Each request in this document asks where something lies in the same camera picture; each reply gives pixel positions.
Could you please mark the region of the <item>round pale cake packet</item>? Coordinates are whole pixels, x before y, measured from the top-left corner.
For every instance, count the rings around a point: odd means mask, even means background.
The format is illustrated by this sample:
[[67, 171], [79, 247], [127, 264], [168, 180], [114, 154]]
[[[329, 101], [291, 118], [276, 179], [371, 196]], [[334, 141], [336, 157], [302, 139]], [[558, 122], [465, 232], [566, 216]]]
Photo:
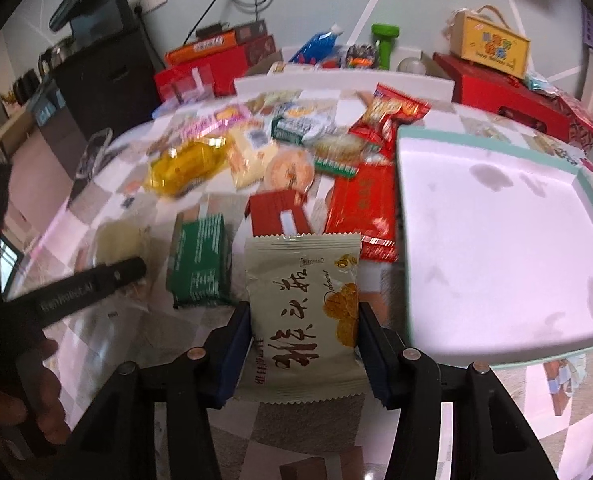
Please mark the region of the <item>round pale cake packet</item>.
[[139, 257], [146, 265], [146, 272], [136, 282], [123, 287], [122, 294], [143, 308], [146, 306], [151, 285], [150, 240], [150, 228], [134, 218], [108, 221], [98, 226], [88, 255], [92, 266], [114, 264]]

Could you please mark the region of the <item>yellow transparent snack packet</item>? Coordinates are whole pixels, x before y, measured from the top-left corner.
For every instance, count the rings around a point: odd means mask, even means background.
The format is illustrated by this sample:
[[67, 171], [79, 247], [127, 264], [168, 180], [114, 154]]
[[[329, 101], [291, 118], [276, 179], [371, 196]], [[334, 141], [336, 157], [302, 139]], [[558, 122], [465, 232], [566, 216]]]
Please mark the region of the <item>yellow transparent snack packet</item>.
[[166, 150], [151, 162], [144, 188], [159, 196], [185, 194], [223, 168], [229, 145], [228, 136], [202, 136]]

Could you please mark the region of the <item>cream peach cake snack packet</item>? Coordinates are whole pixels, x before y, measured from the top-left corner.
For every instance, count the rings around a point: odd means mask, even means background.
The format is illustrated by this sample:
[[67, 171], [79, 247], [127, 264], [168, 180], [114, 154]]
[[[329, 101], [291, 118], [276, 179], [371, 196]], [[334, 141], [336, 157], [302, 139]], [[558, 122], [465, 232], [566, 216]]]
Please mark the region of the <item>cream peach cake snack packet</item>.
[[253, 342], [238, 399], [306, 403], [366, 392], [355, 351], [360, 251], [357, 233], [246, 241]]

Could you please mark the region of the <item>small dark red box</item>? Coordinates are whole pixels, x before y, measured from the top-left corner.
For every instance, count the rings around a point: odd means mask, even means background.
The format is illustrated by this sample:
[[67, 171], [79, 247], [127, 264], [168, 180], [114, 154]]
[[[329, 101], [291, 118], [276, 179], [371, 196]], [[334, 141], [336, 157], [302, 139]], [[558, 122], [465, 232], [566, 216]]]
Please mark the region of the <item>small dark red box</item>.
[[305, 214], [306, 196], [298, 190], [256, 193], [246, 204], [254, 236], [302, 235], [313, 230]]

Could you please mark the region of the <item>pink swiss roll packet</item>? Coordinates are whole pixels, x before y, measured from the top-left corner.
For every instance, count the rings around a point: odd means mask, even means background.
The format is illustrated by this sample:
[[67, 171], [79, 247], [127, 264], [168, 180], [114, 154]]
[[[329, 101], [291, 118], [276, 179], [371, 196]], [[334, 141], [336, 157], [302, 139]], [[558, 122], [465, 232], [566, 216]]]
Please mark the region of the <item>pink swiss roll packet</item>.
[[236, 122], [252, 116], [248, 108], [241, 104], [230, 104], [208, 115], [191, 120], [188, 125], [182, 126], [179, 136], [182, 141], [193, 140], [225, 131]]

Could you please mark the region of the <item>red gold snack packet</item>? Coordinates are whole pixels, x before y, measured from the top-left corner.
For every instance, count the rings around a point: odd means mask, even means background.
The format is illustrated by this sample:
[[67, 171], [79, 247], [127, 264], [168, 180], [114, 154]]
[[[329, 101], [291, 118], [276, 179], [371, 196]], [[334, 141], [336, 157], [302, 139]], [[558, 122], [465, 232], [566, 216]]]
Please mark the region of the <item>red gold snack packet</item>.
[[393, 164], [360, 164], [355, 177], [335, 179], [325, 232], [358, 233], [362, 260], [397, 260], [394, 177]]

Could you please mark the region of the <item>beige barcode snack packet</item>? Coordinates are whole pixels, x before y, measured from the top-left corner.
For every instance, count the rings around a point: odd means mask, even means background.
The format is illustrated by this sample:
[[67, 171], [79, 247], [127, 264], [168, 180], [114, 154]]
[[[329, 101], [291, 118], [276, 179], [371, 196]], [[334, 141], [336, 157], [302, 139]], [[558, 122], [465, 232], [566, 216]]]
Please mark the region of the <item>beige barcode snack packet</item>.
[[231, 141], [228, 164], [234, 187], [247, 188], [264, 179], [269, 162], [278, 154], [278, 145], [262, 120], [246, 119], [228, 129]]

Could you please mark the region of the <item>round cake clear green packet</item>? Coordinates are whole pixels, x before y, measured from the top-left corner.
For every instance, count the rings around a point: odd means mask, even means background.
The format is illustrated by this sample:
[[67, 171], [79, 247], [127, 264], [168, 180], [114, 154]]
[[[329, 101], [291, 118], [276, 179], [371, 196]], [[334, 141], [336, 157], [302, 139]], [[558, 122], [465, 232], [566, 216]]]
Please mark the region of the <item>round cake clear green packet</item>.
[[351, 133], [326, 133], [300, 146], [283, 146], [264, 174], [267, 191], [307, 193], [317, 174], [351, 179], [358, 174], [366, 142]]

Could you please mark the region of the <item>white green snack packet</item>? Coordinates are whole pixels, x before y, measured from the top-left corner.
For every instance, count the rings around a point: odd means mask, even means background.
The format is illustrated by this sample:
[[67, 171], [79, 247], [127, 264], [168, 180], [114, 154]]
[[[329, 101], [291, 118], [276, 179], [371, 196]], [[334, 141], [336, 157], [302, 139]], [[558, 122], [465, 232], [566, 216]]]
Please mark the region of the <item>white green snack packet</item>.
[[292, 145], [308, 145], [334, 129], [334, 106], [288, 103], [270, 121], [272, 139]]

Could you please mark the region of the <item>red cracker snack bag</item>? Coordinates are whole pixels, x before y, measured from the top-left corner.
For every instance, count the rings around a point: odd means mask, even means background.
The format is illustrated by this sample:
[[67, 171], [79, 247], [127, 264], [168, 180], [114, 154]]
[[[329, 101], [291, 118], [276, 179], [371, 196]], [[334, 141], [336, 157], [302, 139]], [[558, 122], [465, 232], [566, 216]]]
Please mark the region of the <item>red cracker snack bag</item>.
[[426, 101], [386, 84], [377, 84], [366, 110], [348, 132], [358, 136], [371, 151], [393, 160], [398, 128], [418, 122], [430, 109]]

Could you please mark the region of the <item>red box stack left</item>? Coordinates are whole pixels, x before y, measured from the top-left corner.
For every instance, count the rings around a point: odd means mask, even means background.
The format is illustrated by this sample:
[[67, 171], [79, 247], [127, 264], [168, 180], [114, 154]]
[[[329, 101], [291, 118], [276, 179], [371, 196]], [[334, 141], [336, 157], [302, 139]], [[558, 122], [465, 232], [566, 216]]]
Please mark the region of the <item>red box stack left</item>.
[[174, 98], [179, 92], [196, 88], [192, 71], [196, 68], [205, 84], [211, 84], [215, 96], [234, 94], [234, 81], [246, 76], [258, 63], [277, 53], [274, 36], [265, 35], [245, 44], [235, 44], [234, 37], [221, 46], [202, 52], [193, 47], [181, 47], [167, 52], [167, 67], [154, 75], [154, 83], [162, 101]]

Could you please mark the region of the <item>large red gift box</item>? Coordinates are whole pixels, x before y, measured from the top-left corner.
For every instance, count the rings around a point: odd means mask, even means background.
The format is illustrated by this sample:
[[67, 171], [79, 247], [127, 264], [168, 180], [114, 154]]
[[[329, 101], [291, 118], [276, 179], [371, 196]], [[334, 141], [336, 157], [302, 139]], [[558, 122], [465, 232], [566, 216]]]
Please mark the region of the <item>large red gift box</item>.
[[573, 140], [572, 121], [554, 99], [525, 87], [513, 76], [435, 52], [433, 61], [455, 81], [456, 103], [507, 117], [564, 142]]

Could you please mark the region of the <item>cardboard box white front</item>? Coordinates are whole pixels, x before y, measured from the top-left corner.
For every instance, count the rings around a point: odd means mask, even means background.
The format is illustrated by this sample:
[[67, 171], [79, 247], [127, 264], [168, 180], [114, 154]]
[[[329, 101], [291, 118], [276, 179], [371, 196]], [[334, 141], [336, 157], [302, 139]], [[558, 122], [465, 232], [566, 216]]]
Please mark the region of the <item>cardboard box white front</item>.
[[[397, 72], [400, 62], [414, 58], [421, 62], [426, 74]], [[252, 96], [254, 92], [278, 90], [341, 90], [371, 92], [377, 84], [385, 84], [420, 99], [450, 102], [455, 93], [455, 81], [449, 78], [420, 49], [396, 47], [391, 62], [394, 70], [347, 70], [346, 68], [308, 67], [286, 64], [279, 72], [246, 75], [234, 81], [238, 96]]]

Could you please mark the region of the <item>clear round ball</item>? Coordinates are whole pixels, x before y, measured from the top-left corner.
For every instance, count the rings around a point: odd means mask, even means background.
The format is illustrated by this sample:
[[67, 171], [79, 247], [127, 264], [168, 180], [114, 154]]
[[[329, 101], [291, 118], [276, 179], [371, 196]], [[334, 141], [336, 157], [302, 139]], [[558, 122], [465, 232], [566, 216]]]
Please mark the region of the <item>clear round ball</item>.
[[400, 73], [425, 75], [426, 67], [422, 62], [421, 58], [403, 58], [398, 66], [397, 70]]

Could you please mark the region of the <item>green dumbbell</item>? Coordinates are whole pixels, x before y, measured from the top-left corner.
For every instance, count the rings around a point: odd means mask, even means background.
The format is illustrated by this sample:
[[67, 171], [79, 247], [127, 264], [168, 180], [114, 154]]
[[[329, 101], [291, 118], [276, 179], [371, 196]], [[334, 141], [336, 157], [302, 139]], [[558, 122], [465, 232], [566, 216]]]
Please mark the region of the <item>green dumbbell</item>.
[[380, 70], [389, 70], [392, 51], [395, 41], [399, 37], [400, 28], [396, 25], [374, 23], [371, 26], [371, 34], [379, 55], [379, 68]]

